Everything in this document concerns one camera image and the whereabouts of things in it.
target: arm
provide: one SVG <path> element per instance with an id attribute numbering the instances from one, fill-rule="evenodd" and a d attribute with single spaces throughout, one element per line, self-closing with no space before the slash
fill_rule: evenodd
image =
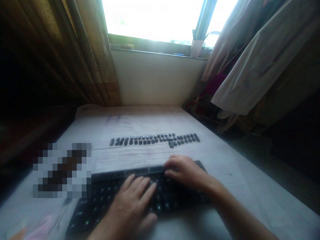
<path id="1" fill-rule="evenodd" d="M 228 228 L 233 239 L 278 239 L 256 219 L 216 178 L 203 171 L 191 158 L 171 155 L 164 164 L 165 174 L 205 193 Z"/>
<path id="2" fill-rule="evenodd" d="M 138 232 L 150 227 L 157 216 L 145 209 L 156 189 L 150 178 L 129 176 L 123 183 L 106 216 L 96 226 L 87 240 L 131 239 Z"/>

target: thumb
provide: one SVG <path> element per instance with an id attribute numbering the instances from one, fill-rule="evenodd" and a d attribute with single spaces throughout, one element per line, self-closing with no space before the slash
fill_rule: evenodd
<path id="1" fill-rule="evenodd" d="M 149 213 L 140 223 L 138 233 L 144 232 L 149 229 L 157 221 L 157 215 Z"/>
<path id="2" fill-rule="evenodd" d="M 167 177 L 170 177 L 170 178 L 175 179 L 175 180 L 177 180 L 179 178 L 179 175 L 180 175 L 179 172 L 176 172 L 176 171 L 173 171 L 173 170 L 167 170 L 167 171 L 164 172 L 164 174 Z"/>

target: keyboard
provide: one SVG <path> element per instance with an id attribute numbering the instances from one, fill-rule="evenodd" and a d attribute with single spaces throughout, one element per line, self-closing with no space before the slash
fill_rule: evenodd
<path id="1" fill-rule="evenodd" d="M 200 161 L 195 162 L 205 171 Z M 167 178 L 164 175 L 165 171 L 166 169 L 162 166 L 155 166 L 93 174 L 91 185 L 87 185 L 87 196 L 79 199 L 66 234 L 91 232 L 105 216 L 121 185 L 131 174 L 135 174 L 136 177 L 149 177 L 150 184 L 157 183 L 157 189 L 147 207 L 147 212 L 154 212 L 159 216 L 210 203 L 200 191 Z"/>

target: table surface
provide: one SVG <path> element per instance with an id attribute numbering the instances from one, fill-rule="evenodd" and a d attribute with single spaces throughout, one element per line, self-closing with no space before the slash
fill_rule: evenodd
<path id="1" fill-rule="evenodd" d="M 201 142 L 169 148 L 167 142 L 153 145 L 110 147 L 110 139 L 161 133 L 197 133 Z M 218 136 L 175 105 L 103 108 L 85 105 L 57 141 L 91 143 L 92 172 L 108 172 L 162 165 L 171 154 L 200 160 L 210 175 L 228 190 L 279 239 L 319 239 L 320 217 L 260 171 Z M 32 197 L 30 174 L 0 209 L 0 238 L 18 223 L 34 229 L 45 216 L 61 214 L 64 199 Z M 48 239 L 64 239 L 77 200 L 73 199 Z M 195 208 L 160 219 L 150 239 L 231 239 L 214 208 Z"/>

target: bright window light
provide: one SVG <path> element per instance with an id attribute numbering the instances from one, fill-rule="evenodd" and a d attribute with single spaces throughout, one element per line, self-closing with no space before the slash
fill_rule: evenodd
<path id="1" fill-rule="evenodd" d="M 213 48 L 216 44 L 220 32 L 223 29 L 224 24 L 228 20 L 232 10 L 234 9 L 238 0 L 218 0 L 216 7 L 213 11 L 211 22 L 207 31 L 206 40 L 204 41 L 204 46 L 206 48 Z"/>
<path id="2" fill-rule="evenodd" d="M 108 33 L 192 44 L 203 0 L 102 0 Z"/>

